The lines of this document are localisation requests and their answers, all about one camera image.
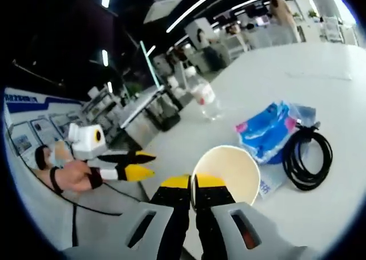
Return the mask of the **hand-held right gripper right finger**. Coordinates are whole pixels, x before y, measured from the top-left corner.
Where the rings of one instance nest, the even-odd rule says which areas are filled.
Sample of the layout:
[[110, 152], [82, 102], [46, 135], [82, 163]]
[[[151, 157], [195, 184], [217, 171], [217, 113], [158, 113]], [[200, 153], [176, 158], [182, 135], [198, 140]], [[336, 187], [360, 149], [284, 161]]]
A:
[[195, 176], [196, 226], [203, 259], [314, 259], [308, 246], [282, 238], [268, 217], [245, 202], [235, 202], [224, 181]]

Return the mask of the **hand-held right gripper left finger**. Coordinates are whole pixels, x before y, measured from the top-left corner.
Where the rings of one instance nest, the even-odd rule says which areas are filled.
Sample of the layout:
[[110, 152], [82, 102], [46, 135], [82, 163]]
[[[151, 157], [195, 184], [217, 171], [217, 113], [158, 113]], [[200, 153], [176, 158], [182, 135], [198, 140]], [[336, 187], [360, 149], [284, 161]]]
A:
[[190, 176], [165, 180], [149, 202], [113, 221], [99, 240], [66, 249], [66, 259], [180, 259], [189, 227]]

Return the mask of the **person's left hand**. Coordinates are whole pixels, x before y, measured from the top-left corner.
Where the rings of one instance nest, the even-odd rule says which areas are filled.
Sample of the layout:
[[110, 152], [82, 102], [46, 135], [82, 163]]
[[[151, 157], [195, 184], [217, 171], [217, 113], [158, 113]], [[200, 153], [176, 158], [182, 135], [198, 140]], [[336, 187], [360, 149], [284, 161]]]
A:
[[92, 189], [89, 176], [92, 174], [90, 167], [83, 161], [73, 160], [63, 169], [55, 171], [55, 181], [58, 187], [65, 191], [81, 193]]

